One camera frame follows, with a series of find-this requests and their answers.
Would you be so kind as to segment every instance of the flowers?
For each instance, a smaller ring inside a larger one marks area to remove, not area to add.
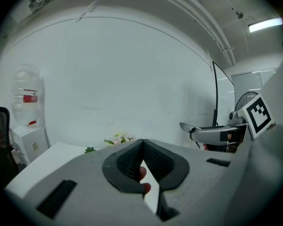
[[[136,140],[135,136],[129,135],[128,133],[117,133],[113,136],[111,140],[104,140],[104,142],[108,143],[108,147],[112,145],[118,145],[124,142]]]

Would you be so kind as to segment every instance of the fan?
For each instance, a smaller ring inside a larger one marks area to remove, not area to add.
[[[241,98],[238,100],[238,103],[236,105],[235,111],[240,110],[242,107],[244,107],[249,101],[251,101],[253,98],[255,98],[258,95],[257,92],[246,92]]]

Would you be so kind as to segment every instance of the black chair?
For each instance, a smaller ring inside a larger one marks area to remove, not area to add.
[[[7,184],[19,173],[9,143],[9,111],[0,107],[0,186]]]

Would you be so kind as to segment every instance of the ceiling light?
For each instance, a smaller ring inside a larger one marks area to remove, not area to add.
[[[283,20],[281,18],[274,18],[274,19],[269,19],[269,20],[265,20],[262,22],[250,24],[249,29],[250,29],[250,32],[255,32],[260,29],[282,25],[282,24],[283,24]]]

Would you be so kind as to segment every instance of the red label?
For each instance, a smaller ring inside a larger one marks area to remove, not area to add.
[[[23,102],[24,103],[38,102],[38,91],[32,89],[24,89]]]
[[[38,102],[38,96],[23,95],[23,102],[24,103]]]

